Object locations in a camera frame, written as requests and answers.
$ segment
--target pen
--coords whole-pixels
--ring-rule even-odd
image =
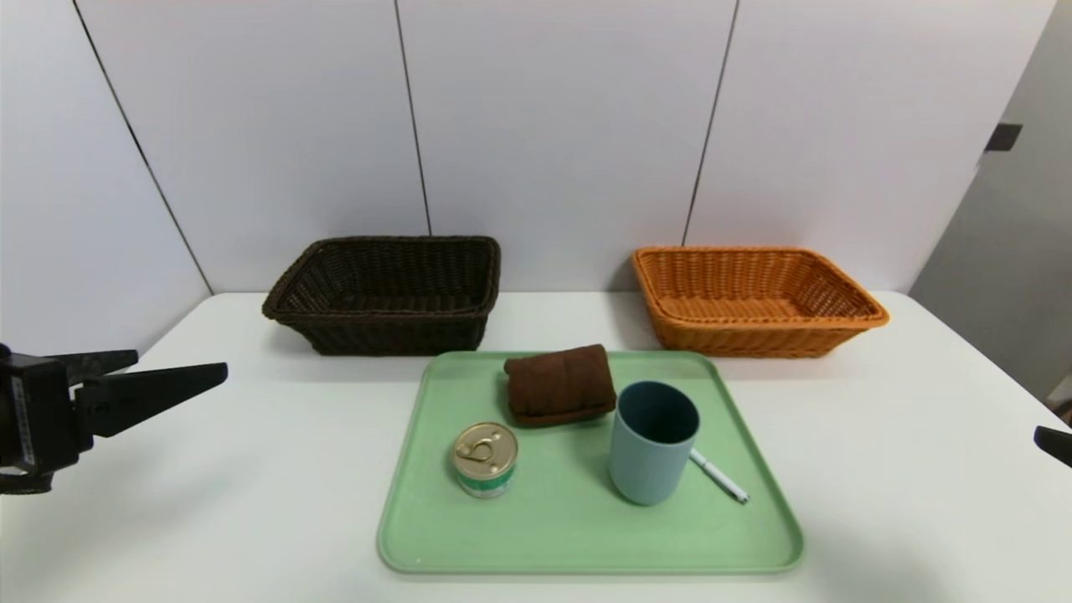
[[[748,502],[748,492],[742,490],[741,486],[734,484],[733,480],[727,477],[725,473],[719,471],[717,467],[704,458],[704,456],[700,454],[700,451],[693,448],[691,452],[688,453],[688,458],[691,458],[693,462],[699,465],[700,469],[703,469],[704,473],[714,480],[716,484],[721,486],[724,490],[732,495],[738,502],[741,504]]]

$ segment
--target tin can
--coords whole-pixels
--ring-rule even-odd
[[[477,423],[455,440],[451,458],[462,489],[477,498],[494,498],[513,479],[518,439],[497,423]]]

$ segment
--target table surface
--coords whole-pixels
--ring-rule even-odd
[[[1008,603],[1072,595],[1061,425],[918,304],[819,359],[714,359],[805,534],[776,576],[416,576],[375,534],[428,358],[317,356],[259,294],[203,303],[139,369],[225,361],[220,387],[99,439],[2,506],[4,603]],[[641,298],[504,293],[481,350],[657,349]]]

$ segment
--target folded brown cloth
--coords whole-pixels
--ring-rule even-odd
[[[510,414],[520,425],[593,418],[614,410],[617,400],[607,350],[599,344],[511,358],[503,368],[510,376]]]

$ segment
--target panel seam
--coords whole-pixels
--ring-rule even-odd
[[[428,188],[425,186],[425,163],[420,156],[420,138],[417,136],[417,112],[413,106],[413,87],[410,85],[410,63],[405,57],[405,41],[402,36],[402,11],[399,9],[399,0],[394,0],[394,23],[399,28],[399,50],[402,53],[402,73],[405,75],[405,93],[410,101],[413,145],[417,149],[417,172],[420,174],[420,194],[425,198],[425,221],[428,223],[428,235],[432,236],[432,212],[428,208]]]
[[[197,268],[197,274],[200,275],[202,280],[205,282],[205,288],[208,289],[209,295],[215,295],[212,290],[212,285],[209,284],[208,278],[205,276],[205,270],[202,269],[200,262],[197,261],[197,255],[194,254],[194,250],[190,247],[190,241],[187,239],[187,234],[182,232],[182,226],[179,225],[178,219],[175,218],[175,211],[172,210],[172,204],[167,202],[167,196],[164,194],[164,190],[160,187],[160,180],[157,179],[157,174],[152,171],[152,166],[149,165],[149,159],[145,155],[145,150],[142,148],[142,143],[137,139],[137,135],[134,133],[134,128],[131,126],[130,119],[126,118],[126,111],[123,109],[123,104],[119,102],[119,95],[116,94],[116,87],[111,85],[111,78],[108,77],[107,70],[104,69],[104,61],[101,60],[101,54],[96,50],[96,44],[93,43],[93,36],[89,33],[89,27],[86,25],[85,17],[81,16],[81,9],[78,6],[78,0],[71,0],[74,4],[75,13],[78,14],[78,21],[81,23],[81,30],[86,33],[86,40],[89,41],[89,47],[93,50],[93,57],[96,58],[96,64],[101,68],[101,74],[104,75],[104,83],[108,85],[108,90],[111,92],[111,99],[116,102],[116,106],[119,108],[119,115],[123,118],[123,123],[126,124],[126,131],[131,134],[131,139],[134,141],[134,146],[137,148],[137,152],[142,156],[142,163],[145,164],[146,171],[149,173],[149,177],[152,179],[153,187],[157,188],[157,194],[160,195],[160,200],[164,202],[164,208],[167,209],[167,215],[172,218],[172,223],[175,224],[175,230],[179,233],[179,238],[182,239],[182,245],[187,248],[187,253],[190,254],[190,259],[193,260],[194,267]]]
[[[726,79],[726,65],[730,60],[730,46],[733,44],[733,30],[736,29],[738,12],[741,0],[733,3],[733,17],[730,19],[730,32],[726,36],[726,52],[723,53],[723,65],[718,70],[718,85],[715,86],[715,99],[711,103],[711,117],[708,119],[708,133],[703,137],[703,150],[700,151],[700,166],[696,170],[696,182],[693,183],[693,200],[688,204],[688,216],[685,218],[685,233],[681,236],[681,245],[688,239],[688,227],[693,223],[693,209],[696,207],[696,195],[700,191],[700,177],[703,174],[703,160],[708,157],[708,145],[711,143],[711,129],[715,123],[715,111],[718,108],[718,98],[723,92],[723,82]]]

